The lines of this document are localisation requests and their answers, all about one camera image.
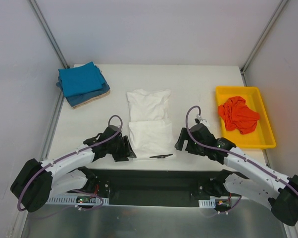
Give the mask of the right aluminium frame post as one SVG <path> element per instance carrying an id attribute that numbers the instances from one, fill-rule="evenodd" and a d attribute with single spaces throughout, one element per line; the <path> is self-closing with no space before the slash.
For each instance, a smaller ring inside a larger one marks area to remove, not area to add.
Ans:
<path id="1" fill-rule="evenodd" d="M 250 64 L 252 63 L 255 56 L 257 55 L 257 53 L 259 52 L 259 50 L 263 46 L 263 44 L 266 41 L 266 39 L 268 38 L 272 28 L 277 23 L 278 19 L 282 15 L 283 11 L 285 10 L 285 8 L 289 4 L 289 2 L 290 2 L 290 0 L 281 0 L 278 3 L 276 9 L 273 11 L 273 14 L 269 18 L 267 24 L 265 25 L 263 31 L 261 32 L 259 38 L 257 39 L 253 49 L 251 50 L 247 60 L 245 61 L 245 63 L 241 67 L 241 69 L 240 69 L 241 75 L 244 75 L 246 73 L 246 71 L 249 68 Z"/>

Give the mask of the orange t shirt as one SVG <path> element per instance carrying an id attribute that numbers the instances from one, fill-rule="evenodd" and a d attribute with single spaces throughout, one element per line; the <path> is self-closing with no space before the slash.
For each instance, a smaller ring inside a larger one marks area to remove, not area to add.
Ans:
<path id="1" fill-rule="evenodd" d="M 246 105 L 246 100 L 240 96 L 231 97 L 218 106 L 218 114 L 223 119 L 227 131 L 237 129 L 240 134 L 254 132 L 260 119 L 259 113 L 251 110 Z"/>

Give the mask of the beige folded t shirt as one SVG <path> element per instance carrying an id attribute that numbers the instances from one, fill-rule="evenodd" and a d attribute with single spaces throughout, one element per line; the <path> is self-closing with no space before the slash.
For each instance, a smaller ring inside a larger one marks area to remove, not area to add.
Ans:
<path id="1" fill-rule="evenodd" d="M 96 97 L 92 97 L 92 98 L 88 99 L 88 100 L 85 101 L 85 102 L 82 102 L 82 103 L 80 103 L 80 104 L 78 104 L 78 105 L 76 105 L 76 106 L 73 106 L 72 109 L 79 108 L 79 107 L 81 107 L 81 106 L 83 106 L 83 105 L 86 105 L 86 104 L 88 104 L 88 103 L 90 103 L 90 102 L 93 102 L 93 101 L 95 101 L 95 100 L 104 98 L 104 97 L 106 97 L 106 96 L 109 95 L 109 94 L 110 94 L 110 90 L 107 91 L 107 92 L 104 93 L 104 94 L 101 94 L 101 95 L 96 96 Z"/>

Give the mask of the left aluminium frame post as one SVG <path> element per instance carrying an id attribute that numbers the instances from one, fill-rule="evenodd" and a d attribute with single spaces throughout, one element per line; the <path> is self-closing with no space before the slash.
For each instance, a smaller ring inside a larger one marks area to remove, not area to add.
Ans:
<path id="1" fill-rule="evenodd" d="M 69 68 L 69 64 L 67 63 L 54 35 L 53 35 L 53 32 L 51 31 L 49 25 L 48 25 L 48 22 L 46 21 L 41 9 L 40 9 L 40 6 L 38 5 L 37 1 L 36 0 L 28 0 L 28 3 L 30 5 L 30 7 L 32 8 L 36 18 L 38 19 L 46 37 L 48 38 L 51 46 L 52 46 L 52 49 L 53 51 L 55 52 L 58 60 L 60 61 L 61 65 L 63 68 Z"/>

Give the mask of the blue folded t shirt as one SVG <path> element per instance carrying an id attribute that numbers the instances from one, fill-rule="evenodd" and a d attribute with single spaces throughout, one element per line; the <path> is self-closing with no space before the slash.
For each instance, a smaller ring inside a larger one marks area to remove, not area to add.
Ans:
<path id="1" fill-rule="evenodd" d="M 58 82 L 56 83 L 57 87 L 61 89 L 62 91 L 62 88 L 61 88 L 61 85 L 59 83 L 59 79 L 58 79 Z M 87 101 L 88 99 L 92 98 L 92 97 L 96 97 L 96 96 L 99 96 L 101 94 L 104 94 L 106 93 L 107 91 L 110 90 L 110 86 L 108 85 L 107 81 L 105 80 L 105 84 L 102 85 L 102 88 L 99 89 L 99 90 L 96 90 L 96 91 L 92 91 L 92 92 L 89 92 L 89 93 L 86 93 L 86 94 L 81 94 L 81 95 L 78 95 L 78 96 L 72 96 L 72 97 L 65 97 L 67 102 L 69 103 L 69 105 L 71 107 L 73 106 L 76 106 L 82 102 L 85 102 Z"/>

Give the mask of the aluminium frame post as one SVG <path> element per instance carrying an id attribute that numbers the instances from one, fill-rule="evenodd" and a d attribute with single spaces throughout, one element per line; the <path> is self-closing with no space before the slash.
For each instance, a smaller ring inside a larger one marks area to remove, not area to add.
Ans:
<path id="1" fill-rule="evenodd" d="M 273 11 L 273 14 L 269 18 L 267 24 L 265 25 L 263 31 L 261 32 L 259 38 L 257 39 L 253 49 L 251 50 L 247 60 L 245 61 L 245 63 L 241 67 L 241 69 L 240 69 L 241 75 L 244 75 L 246 73 L 246 71 L 249 68 L 250 64 L 252 63 L 255 56 L 257 55 L 257 53 L 259 52 L 259 50 L 263 46 L 263 44 L 266 41 L 266 39 L 268 38 L 272 28 L 277 23 L 278 19 L 282 15 L 283 11 L 285 10 L 285 8 L 289 4 L 289 2 L 290 2 L 290 0 L 281 0 L 278 3 L 276 9 Z"/>
<path id="2" fill-rule="evenodd" d="M 51 31 L 49 25 L 48 25 L 48 22 L 46 21 L 41 9 L 40 9 L 40 6 L 38 5 L 37 1 L 36 0 L 28 0 L 28 3 L 30 5 L 30 7 L 32 8 L 36 18 L 38 19 L 46 37 L 48 38 L 51 46 L 52 46 L 52 49 L 53 51 L 55 52 L 58 60 L 60 61 L 61 65 L 63 68 L 69 68 L 69 64 L 67 63 L 54 35 L 53 35 L 53 32 Z"/>

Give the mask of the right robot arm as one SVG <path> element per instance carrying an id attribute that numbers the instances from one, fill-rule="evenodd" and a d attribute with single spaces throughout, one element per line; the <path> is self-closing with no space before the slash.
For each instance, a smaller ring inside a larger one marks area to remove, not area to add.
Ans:
<path id="1" fill-rule="evenodd" d="M 215 197 L 235 193 L 265 206 L 288 226 L 298 222 L 297 175 L 289 177 L 260 165 L 233 142 L 224 137 L 215 138 L 202 123 L 190 129 L 182 128 L 175 148 L 206 156 L 235 170 L 221 170 L 203 185 L 205 193 Z"/>

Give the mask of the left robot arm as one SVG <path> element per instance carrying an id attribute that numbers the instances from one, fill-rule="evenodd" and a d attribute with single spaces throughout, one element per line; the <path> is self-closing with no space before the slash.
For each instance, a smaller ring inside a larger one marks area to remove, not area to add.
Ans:
<path id="1" fill-rule="evenodd" d="M 136 157 L 128 136 L 123 136 L 114 125 L 58 159 L 28 160 L 10 187 L 18 199 L 17 209 L 35 212 L 48 199 L 69 191 L 95 194 L 97 178 L 86 165 L 106 155 L 111 155 L 115 162 Z"/>

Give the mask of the white t shirt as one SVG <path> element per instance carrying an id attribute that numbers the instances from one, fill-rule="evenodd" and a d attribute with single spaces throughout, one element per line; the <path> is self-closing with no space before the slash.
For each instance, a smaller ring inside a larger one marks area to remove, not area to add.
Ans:
<path id="1" fill-rule="evenodd" d="M 129 136 L 138 160 L 160 159 L 174 154 L 172 122 L 168 113 L 171 91 L 127 92 Z"/>

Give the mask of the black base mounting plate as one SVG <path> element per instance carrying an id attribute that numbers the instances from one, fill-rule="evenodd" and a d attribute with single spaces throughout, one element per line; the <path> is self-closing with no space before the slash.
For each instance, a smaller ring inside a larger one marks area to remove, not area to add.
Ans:
<path id="1" fill-rule="evenodd" d="M 96 193 L 111 205 L 198 207 L 200 200 L 229 196 L 222 171 L 92 169 L 81 192 Z"/>

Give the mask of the yellow plastic tray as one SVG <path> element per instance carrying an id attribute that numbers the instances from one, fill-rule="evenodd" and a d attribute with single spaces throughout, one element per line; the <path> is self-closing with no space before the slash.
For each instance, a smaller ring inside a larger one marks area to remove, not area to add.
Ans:
<path id="1" fill-rule="evenodd" d="M 260 115 L 260 119 L 254 132 L 245 135 L 242 135 L 237 129 L 227 131 L 224 120 L 221 119 L 223 137 L 233 141 L 241 148 L 268 149 L 276 146 L 275 138 L 258 88 L 217 86 L 215 95 L 218 106 L 224 104 L 231 97 L 241 96 L 246 100 L 246 105 Z"/>

